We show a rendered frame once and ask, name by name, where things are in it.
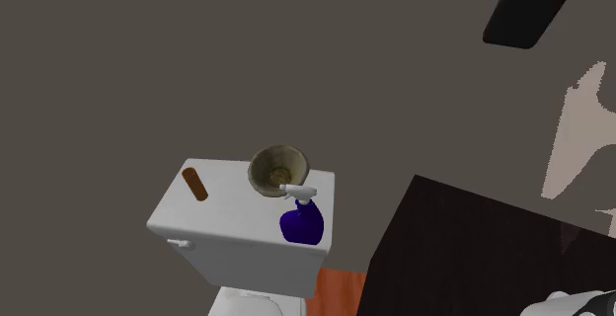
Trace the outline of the dark robot stand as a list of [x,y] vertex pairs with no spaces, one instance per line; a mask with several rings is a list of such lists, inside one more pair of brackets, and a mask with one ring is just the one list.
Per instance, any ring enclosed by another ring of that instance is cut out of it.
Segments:
[[554,291],[616,289],[616,239],[415,176],[356,316],[520,316]]

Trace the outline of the olive green bowl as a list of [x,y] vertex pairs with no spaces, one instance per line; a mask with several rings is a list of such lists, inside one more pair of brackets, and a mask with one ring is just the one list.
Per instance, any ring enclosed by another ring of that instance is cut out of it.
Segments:
[[248,180],[261,196],[279,198],[286,195],[280,185],[304,184],[310,172],[306,155],[297,147],[272,145],[258,151],[248,167]]

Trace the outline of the blue spray bottle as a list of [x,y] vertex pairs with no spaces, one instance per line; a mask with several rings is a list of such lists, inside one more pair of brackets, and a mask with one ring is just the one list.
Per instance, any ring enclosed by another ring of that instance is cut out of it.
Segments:
[[324,235],[324,218],[313,201],[318,191],[308,186],[283,184],[279,186],[286,198],[293,198],[295,208],[279,219],[283,238],[291,243],[318,245]]

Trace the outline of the orange floor mat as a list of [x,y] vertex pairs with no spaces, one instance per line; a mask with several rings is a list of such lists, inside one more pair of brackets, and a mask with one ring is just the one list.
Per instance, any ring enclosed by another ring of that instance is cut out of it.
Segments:
[[321,268],[307,316],[356,316],[366,274]]

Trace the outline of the white toilet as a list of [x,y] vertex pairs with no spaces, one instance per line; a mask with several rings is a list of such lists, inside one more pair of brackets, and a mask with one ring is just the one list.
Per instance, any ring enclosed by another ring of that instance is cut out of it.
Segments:
[[[208,198],[197,201],[182,171],[196,169]],[[307,316],[306,300],[333,241],[335,175],[312,170],[301,186],[315,188],[324,218],[316,245],[286,241],[280,217],[292,197],[264,197],[248,180],[246,161],[189,159],[146,222],[219,292],[207,316]]]

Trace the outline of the brown cylinder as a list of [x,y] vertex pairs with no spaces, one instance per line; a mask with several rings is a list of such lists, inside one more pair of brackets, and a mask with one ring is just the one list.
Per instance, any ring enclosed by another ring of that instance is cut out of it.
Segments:
[[208,192],[195,168],[184,169],[182,176],[197,201],[204,201],[208,198]]

